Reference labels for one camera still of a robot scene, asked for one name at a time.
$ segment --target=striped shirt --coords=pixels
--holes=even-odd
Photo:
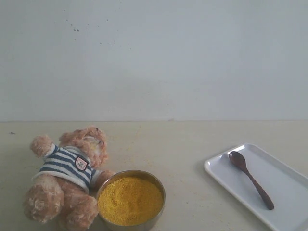
[[[41,174],[50,174],[67,179],[89,193],[89,188],[94,186],[102,173],[102,171],[93,169],[90,159],[78,148],[72,146],[59,148],[53,144],[43,159],[44,164],[32,178],[33,180]]]

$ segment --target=table surface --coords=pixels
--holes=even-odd
[[[256,144],[308,176],[308,121],[0,123],[3,230],[59,230],[56,221],[42,226],[23,214],[23,196],[42,164],[29,144],[41,134],[58,143],[63,132],[88,125],[107,134],[110,158],[103,169],[146,170],[162,181],[166,208],[153,231],[269,231],[203,169],[206,159],[241,143]],[[89,230],[108,229],[97,217]]]

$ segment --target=bowl rim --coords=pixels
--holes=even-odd
[[[166,191],[165,191],[165,188],[164,188],[164,185],[162,184],[162,182],[161,182],[155,175],[153,175],[152,173],[149,173],[149,172],[144,171],[144,170],[131,169],[131,170],[124,170],[124,171],[117,172],[117,173],[115,173],[114,175],[112,175],[110,178],[108,178],[108,179],[99,187],[99,189],[98,189],[98,191],[97,191],[97,193],[96,193],[96,200],[97,200],[97,201],[99,200],[99,197],[100,197],[101,193],[103,192],[103,191],[102,191],[102,188],[103,188],[104,185],[106,185],[112,178],[114,178],[114,177],[116,177],[116,176],[118,176],[118,175],[121,175],[121,174],[123,174],[123,173],[126,173],[126,172],[140,172],[140,173],[145,173],[145,174],[147,174],[147,175],[150,175],[151,177],[153,177],[153,178],[160,184],[160,186],[161,186],[161,188],[162,188],[162,191],[163,191],[163,195],[162,195],[162,196],[163,196],[163,204],[162,204],[162,206],[161,206],[159,212],[158,212],[153,218],[151,218],[151,219],[147,220],[146,222],[141,223],[141,224],[139,224],[139,225],[129,225],[129,226],[117,225],[117,224],[114,224],[114,223],[108,221],[107,219],[105,219],[105,218],[101,215],[101,213],[99,212],[100,218],[101,218],[104,222],[106,222],[106,223],[108,223],[108,224],[110,224],[110,225],[117,226],[117,227],[133,228],[133,227],[137,227],[137,226],[144,225],[145,223],[148,223],[148,222],[150,222],[150,221],[156,219],[157,216],[160,216],[160,215],[163,213],[163,211],[164,211],[164,209],[165,209]]]

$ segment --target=brown teddy bear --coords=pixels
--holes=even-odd
[[[37,136],[30,149],[44,164],[26,193],[25,215],[46,223],[59,215],[68,231],[85,231],[98,214],[97,200],[89,188],[99,187],[114,172],[97,170],[107,160],[106,138],[96,127],[64,133],[56,146],[47,136]]]

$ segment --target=wooden spoon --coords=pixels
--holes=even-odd
[[[274,209],[273,202],[271,201],[267,193],[263,190],[263,188],[257,183],[257,181],[249,173],[247,166],[246,166],[245,158],[239,152],[232,151],[229,154],[229,159],[233,165],[238,167],[241,171],[243,171],[250,178],[255,188],[257,189],[258,193],[260,194],[262,200],[264,201],[266,207],[269,210],[273,210]]]

